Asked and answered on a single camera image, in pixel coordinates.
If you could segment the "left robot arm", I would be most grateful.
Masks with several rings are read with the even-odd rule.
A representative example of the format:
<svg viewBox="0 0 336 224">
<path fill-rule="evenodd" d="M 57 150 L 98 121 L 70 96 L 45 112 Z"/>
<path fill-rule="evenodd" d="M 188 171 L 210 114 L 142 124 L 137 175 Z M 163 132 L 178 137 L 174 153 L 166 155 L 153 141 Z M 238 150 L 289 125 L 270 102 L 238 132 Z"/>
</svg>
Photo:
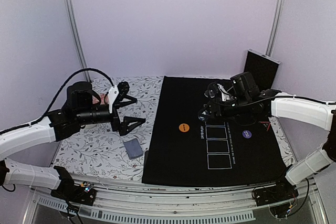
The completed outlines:
<svg viewBox="0 0 336 224">
<path fill-rule="evenodd" d="M 66 88 L 66 101 L 61 109 L 52 110 L 49 104 L 44 114 L 26 124 L 1 131 L 1 186 L 27 185 L 48 188 L 56 197 L 73 200 L 78 193 L 89 193 L 87 185 L 76 186 L 69 172 L 60 166 L 51 168 L 22 164 L 9 156 L 25 149 L 60 142 L 80 132 L 87 125 L 110 123 L 114 132 L 125 136 L 145 123 L 144 118 L 119 118 L 118 109 L 132 105 L 137 99 L 129 96 L 129 84 L 112 84 L 104 97 L 97 94 L 88 81 L 70 86 L 68 77 L 61 86 Z"/>
</svg>

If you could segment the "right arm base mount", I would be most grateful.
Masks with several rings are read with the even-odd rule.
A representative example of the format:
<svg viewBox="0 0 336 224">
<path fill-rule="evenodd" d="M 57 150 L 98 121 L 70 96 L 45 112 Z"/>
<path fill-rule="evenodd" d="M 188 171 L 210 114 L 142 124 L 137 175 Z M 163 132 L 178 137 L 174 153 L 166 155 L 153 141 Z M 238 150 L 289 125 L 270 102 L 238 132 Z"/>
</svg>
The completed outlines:
<svg viewBox="0 0 336 224">
<path fill-rule="evenodd" d="M 264 206 L 286 201 L 282 205 L 277 205 L 269 208 L 271 215 L 275 218 L 287 218 L 294 208 L 299 193 L 296 186 L 289 182 L 280 180 L 273 186 L 260 187 L 252 190 L 251 196 L 257 206 Z"/>
</svg>

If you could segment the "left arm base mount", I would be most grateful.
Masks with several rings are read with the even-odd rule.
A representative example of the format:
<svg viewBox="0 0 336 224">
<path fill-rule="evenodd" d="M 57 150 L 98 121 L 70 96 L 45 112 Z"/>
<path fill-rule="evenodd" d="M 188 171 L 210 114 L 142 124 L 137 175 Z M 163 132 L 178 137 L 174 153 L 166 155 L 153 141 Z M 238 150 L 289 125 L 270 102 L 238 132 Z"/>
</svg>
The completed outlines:
<svg viewBox="0 0 336 224">
<path fill-rule="evenodd" d="M 63 178 L 56 189 L 51 190 L 51 196 L 65 202 L 93 206 L 97 191 L 94 183 L 84 181 L 76 185 L 72 178 Z"/>
</svg>

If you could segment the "blue white chip stack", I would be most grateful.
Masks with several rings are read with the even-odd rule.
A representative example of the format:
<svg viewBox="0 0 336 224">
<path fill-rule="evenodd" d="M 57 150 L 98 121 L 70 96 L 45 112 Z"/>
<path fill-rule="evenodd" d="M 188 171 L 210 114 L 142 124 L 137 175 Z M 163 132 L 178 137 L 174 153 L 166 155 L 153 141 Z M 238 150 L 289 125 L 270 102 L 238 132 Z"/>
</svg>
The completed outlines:
<svg viewBox="0 0 336 224">
<path fill-rule="evenodd" d="M 209 113 L 207 110 L 200 110 L 198 113 L 198 118 L 201 121 L 206 121 L 208 119 Z"/>
</svg>

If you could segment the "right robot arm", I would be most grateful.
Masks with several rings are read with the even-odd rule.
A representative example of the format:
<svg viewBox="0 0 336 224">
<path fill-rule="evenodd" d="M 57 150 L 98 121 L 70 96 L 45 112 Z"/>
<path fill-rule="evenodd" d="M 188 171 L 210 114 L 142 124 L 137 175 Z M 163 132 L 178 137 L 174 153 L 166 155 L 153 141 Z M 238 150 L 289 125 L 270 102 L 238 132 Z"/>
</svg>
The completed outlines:
<svg viewBox="0 0 336 224">
<path fill-rule="evenodd" d="M 218 81 L 211 82 L 206 90 L 208 102 L 198 112 L 202 121 L 238 116 L 276 118 L 284 122 L 286 135 L 298 137 L 296 148 L 318 137 L 316 148 L 306 147 L 302 158 L 283 174 L 278 185 L 271 190 L 276 201 L 291 194 L 292 186 L 322 172 L 335 163 L 335 102 L 289 94 L 276 89 L 260 90 L 253 75 L 243 72 L 230 78 L 232 92 Z"/>
</svg>

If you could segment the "orange big blind button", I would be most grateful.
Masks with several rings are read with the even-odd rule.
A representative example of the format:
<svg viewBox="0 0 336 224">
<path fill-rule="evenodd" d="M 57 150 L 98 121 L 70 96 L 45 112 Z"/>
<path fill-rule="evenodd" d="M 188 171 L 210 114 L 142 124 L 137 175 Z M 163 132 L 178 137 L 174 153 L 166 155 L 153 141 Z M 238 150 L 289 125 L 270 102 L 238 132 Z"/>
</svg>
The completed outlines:
<svg viewBox="0 0 336 224">
<path fill-rule="evenodd" d="M 186 123 L 181 123 L 178 127 L 178 129 L 183 132 L 183 133 L 186 133 L 190 130 L 190 126 Z"/>
</svg>

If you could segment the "triangular all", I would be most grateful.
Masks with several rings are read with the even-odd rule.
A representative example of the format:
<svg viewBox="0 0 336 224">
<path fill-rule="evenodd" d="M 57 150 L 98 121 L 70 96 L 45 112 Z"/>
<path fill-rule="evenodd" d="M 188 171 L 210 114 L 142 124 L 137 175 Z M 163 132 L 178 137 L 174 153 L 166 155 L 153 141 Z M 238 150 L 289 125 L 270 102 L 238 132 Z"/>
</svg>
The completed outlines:
<svg viewBox="0 0 336 224">
<path fill-rule="evenodd" d="M 269 121 L 259 121 L 259 124 L 265 129 L 266 132 L 271 128 L 271 123 Z"/>
</svg>

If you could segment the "purple small blind button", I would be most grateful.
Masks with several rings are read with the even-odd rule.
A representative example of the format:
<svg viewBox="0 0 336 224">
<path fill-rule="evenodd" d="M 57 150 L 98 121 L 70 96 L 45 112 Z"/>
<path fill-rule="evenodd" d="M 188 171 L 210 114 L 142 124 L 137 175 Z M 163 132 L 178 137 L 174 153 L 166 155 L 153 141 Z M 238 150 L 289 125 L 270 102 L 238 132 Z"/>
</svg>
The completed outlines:
<svg viewBox="0 0 336 224">
<path fill-rule="evenodd" d="M 242 136 L 246 139 L 250 139 L 252 137 L 252 133 L 249 130 L 243 130 L 242 131 Z"/>
</svg>

